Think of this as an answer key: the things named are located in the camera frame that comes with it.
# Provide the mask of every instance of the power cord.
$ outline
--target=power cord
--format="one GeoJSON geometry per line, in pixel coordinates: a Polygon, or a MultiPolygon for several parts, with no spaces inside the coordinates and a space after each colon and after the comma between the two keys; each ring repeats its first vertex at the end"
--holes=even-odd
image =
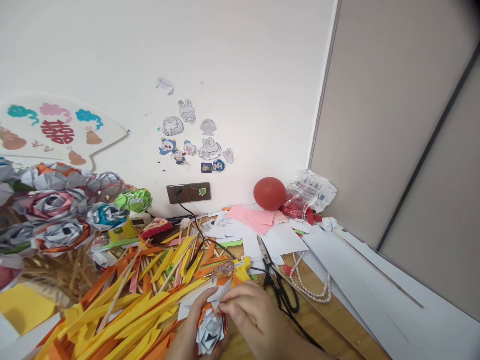
{"type": "Polygon", "coordinates": [[[178,203],[178,205],[180,205],[180,207],[185,210],[186,212],[190,213],[192,216],[193,216],[193,219],[195,220],[195,226],[196,226],[196,230],[198,231],[198,233],[200,234],[201,236],[201,239],[202,239],[202,242],[200,244],[200,246],[196,249],[195,251],[195,254],[192,256],[191,260],[190,260],[190,263],[188,264],[186,270],[190,270],[190,268],[193,266],[195,260],[197,259],[197,256],[199,255],[200,253],[200,250],[202,249],[202,247],[204,246],[204,244],[206,242],[211,242],[211,243],[214,243],[215,245],[217,245],[218,247],[220,247],[222,250],[224,250],[228,255],[231,256],[232,259],[236,260],[237,258],[224,246],[222,246],[221,244],[219,244],[218,242],[216,242],[215,240],[212,240],[212,239],[209,239],[208,237],[205,238],[204,237],[204,234],[202,233],[202,231],[200,230],[200,227],[199,227],[199,222],[197,221],[197,217],[195,216],[195,214],[193,212],[191,212],[190,210],[188,210],[185,206],[182,205],[182,203],[180,202],[179,200],[179,194],[181,194],[183,191],[183,189],[180,187],[178,189],[175,190],[175,199],[176,199],[176,202],[178,203]]]}

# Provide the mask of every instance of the finger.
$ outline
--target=finger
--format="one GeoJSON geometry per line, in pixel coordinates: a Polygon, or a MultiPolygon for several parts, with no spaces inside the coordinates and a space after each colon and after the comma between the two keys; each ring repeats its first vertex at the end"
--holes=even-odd
{"type": "Polygon", "coordinates": [[[193,302],[193,305],[190,308],[188,317],[186,318],[185,325],[181,331],[182,338],[185,339],[185,343],[189,344],[190,342],[195,342],[197,338],[197,330],[200,315],[202,314],[202,309],[213,294],[217,292],[218,287],[212,287],[201,293],[199,297],[193,302]]]}
{"type": "Polygon", "coordinates": [[[220,306],[224,313],[230,315],[232,321],[245,338],[248,346],[255,354],[258,348],[257,344],[263,342],[264,335],[262,332],[254,325],[247,313],[236,303],[235,300],[228,304],[221,304],[220,306]]]}
{"type": "Polygon", "coordinates": [[[235,286],[229,292],[227,292],[220,300],[222,303],[227,303],[231,299],[235,299],[239,296],[251,296],[261,297],[264,294],[264,290],[253,281],[247,281],[239,286],[235,286]]]}

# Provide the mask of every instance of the sticker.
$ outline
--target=sticker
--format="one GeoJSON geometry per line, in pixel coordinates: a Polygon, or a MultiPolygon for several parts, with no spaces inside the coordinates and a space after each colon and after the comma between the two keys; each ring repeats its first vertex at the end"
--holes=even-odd
{"type": "Polygon", "coordinates": [[[127,129],[85,103],[54,95],[17,95],[0,105],[0,156],[22,157],[24,166],[70,164],[72,147],[82,170],[94,168],[92,155],[127,136],[127,129]]]}
{"type": "Polygon", "coordinates": [[[213,171],[217,172],[217,173],[221,173],[223,170],[225,170],[225,163],[220,160],[220,159],[217,159],[213,162],[213,171]]]}
{"type": "Polygon", "coordinates": [[[160,155],[167,155],[167,154],[174,154],[177,149],[177,142],[175,139],[170,140],[166,138],[161,138],[161,147],[158,148],[160,150],[160,155]]]}
{"type": "Polygon", "coordinates": [[[190,141],[185,140],[183,145],[183,151],[190,156],[195,156],[197,154],[197,147],[193,145],[190,141]]]}
{"type": "Polygon", "coordinates": [[[203,139],[203,146],[198,150],[198,156],[203,160],[214,160],[222,153],[222,148],[218,142],[215,142],[213,137],[203,139]]]}
{"type": "Polygon", "coordinates": [[[166,117],[163,120],[163,133],[167,136],[174,136],[184,132],[184,124],[176,116],[166,117]]]}
{"type": "Polygon", "coordinates": [[[231,148],[227,148],[226,151],[222,152],[223,157],[225,158],[226,162],[229,164],[233,164],[235,161],[234,152],[231,148]]]}
{"type": "Polygon", "coordinates": [[[176,164],[177,165],[183,165],[183,164],[187,164],[187,162],[185,161],[185,155],[187,155],[186,153],[184,152],[181,152],[181,151],[176,151],[175,152],[175,161],[176,161],[176,164]]]}
{"type": "Polygon", "coordinates": [[[185,100],[186,105],[182,100],[178,101],[178,106],[180,106],[180,116],[186,123],[192,124],[197,120],[197,115],[195,109],[192,107],[192,102],[190,100],[185,100]]]}
{"type": "Polygon", "coordinates": [[[205,119],[201,122],[200,130],[203,131],[202,135],[214,136],[214,131],[217,130],[217,126],[213,120],[205,119]]]}
{"type": "Polygon", "coordinates": [[[211,174],[212,173],[212,164],[209,162],[202,162],[201,163],[201,172],[204,174],[211,174]]]}
{"type": "Polygon", "coordinates": [[[158,81],[156,82],[156,88],[157,89],[162,88],[163,90],[168,90],[168,96],[173,95],[175,91],[174,84],[170,80],[164,77],[161,77],[158,79],[158,81]]]}

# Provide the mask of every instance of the yellow box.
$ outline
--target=yellow box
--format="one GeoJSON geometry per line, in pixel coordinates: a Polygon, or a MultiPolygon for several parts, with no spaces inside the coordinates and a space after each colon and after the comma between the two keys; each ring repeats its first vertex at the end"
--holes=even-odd
{"type": "Polygon", "coordinates": [[[134,224],[132,223],[132,220],[130,220],[130,218],[127,219],[125,225],[110,230],[108,234],[110,235],[111,243],[137,237],[137,231],[135,230],[134,224]]]}

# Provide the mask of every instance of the green paper flower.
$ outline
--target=green paper flower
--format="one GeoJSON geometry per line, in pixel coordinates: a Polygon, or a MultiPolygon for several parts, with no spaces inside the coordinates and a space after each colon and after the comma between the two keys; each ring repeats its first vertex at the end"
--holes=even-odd
{"type": "Polygon", "coordinates": [[[141,213],[152,206],[152,194],[147,189],[127,191],[121,193],[115,200],[120,209],[127,209],[134,213],[141,213]]]}

